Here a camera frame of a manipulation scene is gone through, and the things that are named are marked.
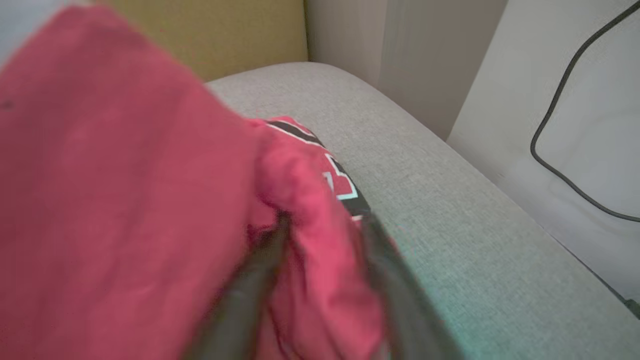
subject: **power cord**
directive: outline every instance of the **power cord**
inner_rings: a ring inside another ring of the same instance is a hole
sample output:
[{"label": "power cord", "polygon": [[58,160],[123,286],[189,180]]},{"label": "power cord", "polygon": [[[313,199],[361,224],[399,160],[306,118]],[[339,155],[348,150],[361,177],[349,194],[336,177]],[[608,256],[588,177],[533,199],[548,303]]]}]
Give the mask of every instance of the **power cord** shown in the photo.
[{"label": "power cord", "polygon": [[578,62],[578,60],[580,59],[584,51],[586,51],[586,49],[589,46],[591,46],[591,44],[593,44],[596,40],[598,40],[607,31],[611,30],[614,26],[618,25],[622,20],[626,19],[629,15],[633,14],[638,9],[640,9],[640,0],[638,0],[638,2],[636,2],[635,4],[631,5],[630,8],[626,9],[624,12],[622,12],[620,15],[618,15],[615,19],[610,21],[608,24],[603,26],[602,29],[598,30],[595,34],[591,35],[591,37],[589,37],[587,41],[585,41],[584,44],[580,46],[578,51],[573,55],[573,58],[569,62],[569,66],[567,66],[566,70],[564,71],[564,74],[562,75],[562,79],[560,80],[560,84],[558,84],[558,88],[556,89],[556,93],[554,94],[554,98],[551,100],[551,104],[549,105],[549,109],[547,110],[547,114],[545,115],[544,119],[542,119],[540,126],[538,126],[538,129],[536,130],[536,133],[533,135],[533,139],[531,140],[531,155],[533,155],[533,158],[538,163],[540,163],[540,165],[544,166],[545,168],[547,168],[547,170],[551,171],[557,177],[559,177],[564,182],[566,182],[566,184],[569,185],[575,192],[577,192],[578,195],[580,195],[585,200],[590,202],[591,205],[594,205],[596,208],[604,211],[605,213],[611,216],[629,220],[629,221],[635,221],[635,222],[640,222],[640,218],[621,214],[607,208],[606,206],[597,202],[592,197],[590,197],[585,192],[583,192],[576,184],[573,183],[573,181],[569,180],[569,178],[566,177],[563,173],[558,171],[553,166],[549,165],[546,161],[542,160],[542,158],[536,152],[536,144],[538,143],[538,138],[540,137],[540,134],[542,134],[542,131],[547,125],[547,122],[549,122],[549,118],[551,117],[551,115],[553,114],[556,108],[557,102],[560,99],[560,95],[562,94],[564,86],[566,85],[566,82],[569,79],[569,75],[571,75],[571,72],[573,71],[575,64]]}]

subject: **yellow wall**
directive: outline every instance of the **yellow wall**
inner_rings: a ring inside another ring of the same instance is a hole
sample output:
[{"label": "yellow wall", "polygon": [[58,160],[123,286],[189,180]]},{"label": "yellow wall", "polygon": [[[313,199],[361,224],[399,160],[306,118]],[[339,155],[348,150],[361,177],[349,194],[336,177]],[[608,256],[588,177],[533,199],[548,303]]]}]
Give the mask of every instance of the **yellow wall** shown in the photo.
[{"label": "yellow wall", "polygon": [[303,0],[99,0],[204,81],[307,60]]}]

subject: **red fabric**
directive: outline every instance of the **red fabric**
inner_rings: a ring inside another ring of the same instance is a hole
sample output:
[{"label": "red fabric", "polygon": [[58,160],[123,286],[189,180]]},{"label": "red fabric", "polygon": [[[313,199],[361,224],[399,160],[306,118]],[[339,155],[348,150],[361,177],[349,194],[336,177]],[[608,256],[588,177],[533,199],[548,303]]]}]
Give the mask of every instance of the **red fabric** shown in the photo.
[{"label": "red fabric", "polygon": [[382,316],[358,233],[283,136],[109,10],[59,14],[0,76],[0,358],[179,358],[282,208],[259,358],[367,359]]}]

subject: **red shirt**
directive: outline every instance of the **red shirt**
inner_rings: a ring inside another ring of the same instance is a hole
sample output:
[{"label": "red shirt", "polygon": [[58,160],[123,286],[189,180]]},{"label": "red shirt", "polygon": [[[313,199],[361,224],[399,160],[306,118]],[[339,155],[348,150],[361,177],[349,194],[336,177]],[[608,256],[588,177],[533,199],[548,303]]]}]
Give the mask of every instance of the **red shirt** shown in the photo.
[{"label": "red shirt", "polygon": [[359,193],[286,122],[310,136],[241,119],[105,8],[60,13],[0,75],[0,357],[180,357],[280,208],[259,357],[367,359],[380,304],[328,184]]}]

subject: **gray cushion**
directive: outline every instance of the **gray cushion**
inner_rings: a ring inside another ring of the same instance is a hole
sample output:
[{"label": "gray cushion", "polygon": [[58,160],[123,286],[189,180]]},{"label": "gray cushion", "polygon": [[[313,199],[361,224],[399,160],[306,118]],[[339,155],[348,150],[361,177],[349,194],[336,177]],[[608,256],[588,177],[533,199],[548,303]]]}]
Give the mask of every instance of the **gray cushion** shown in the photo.
[{"label": "gray cushion", "polygon": [[246,117],[288,115],[336,155],[469,358],[640,359],[640,321],[522,209],[356,77],[317,63],[209,83]]}]

